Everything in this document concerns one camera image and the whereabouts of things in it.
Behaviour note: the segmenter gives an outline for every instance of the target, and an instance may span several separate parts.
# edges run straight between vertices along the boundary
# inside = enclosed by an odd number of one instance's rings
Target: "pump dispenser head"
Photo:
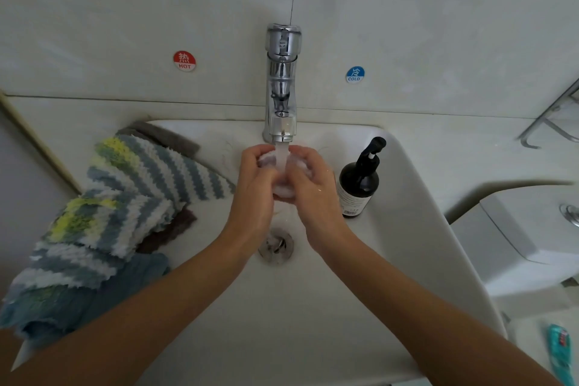
[[[356,170],[364,176],[372,174],[376,168],[378,168],[378,165],[380,165],[380,159],[376,154],[380,153],[384,147],[386,147],[386,140],[384,138],[379,136],[373,138],[366,149],[362,151],[360,157],[358,157]]]

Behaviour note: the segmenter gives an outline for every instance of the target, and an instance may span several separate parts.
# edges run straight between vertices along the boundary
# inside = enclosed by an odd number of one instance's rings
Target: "flush button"
[[[579,227],[579,207],[573,205],[561,205],[559,210],[569,223],[573,223],[575,226]]]

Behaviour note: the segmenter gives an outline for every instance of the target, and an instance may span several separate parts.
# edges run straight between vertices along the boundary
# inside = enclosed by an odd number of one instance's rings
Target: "blue gray fabric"
[[[36,244],[0,309],[0,327],[14,326],[33,344],[74,331],[166,273],[163,254],[135,254],[137,246],[184,206],[235,191],[196,161],[135,136],[119,134],[95,151],[91,189]]]

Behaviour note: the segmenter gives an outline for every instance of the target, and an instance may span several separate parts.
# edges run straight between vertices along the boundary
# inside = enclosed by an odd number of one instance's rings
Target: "person's left arm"
[[[237,189],[220,236],[203,251],[82,329],[36,354],[8,385],[130,385],[241,273],[265,239],[279,172],[257,168],[273,150],[243,152]]]

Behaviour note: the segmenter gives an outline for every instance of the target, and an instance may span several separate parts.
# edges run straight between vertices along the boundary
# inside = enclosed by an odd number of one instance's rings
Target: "person's right hand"
[[[337,197],[336,178],[313,148],[300,145],[290,145],[289,148],[292,154],[303,158],[313,172],[309,179],[295,163],[288,162],[286,165],[287,179],[295,190],[291,203],[298,208],[308,241],[319,252],[325,240],[337,239],[349,231]]]

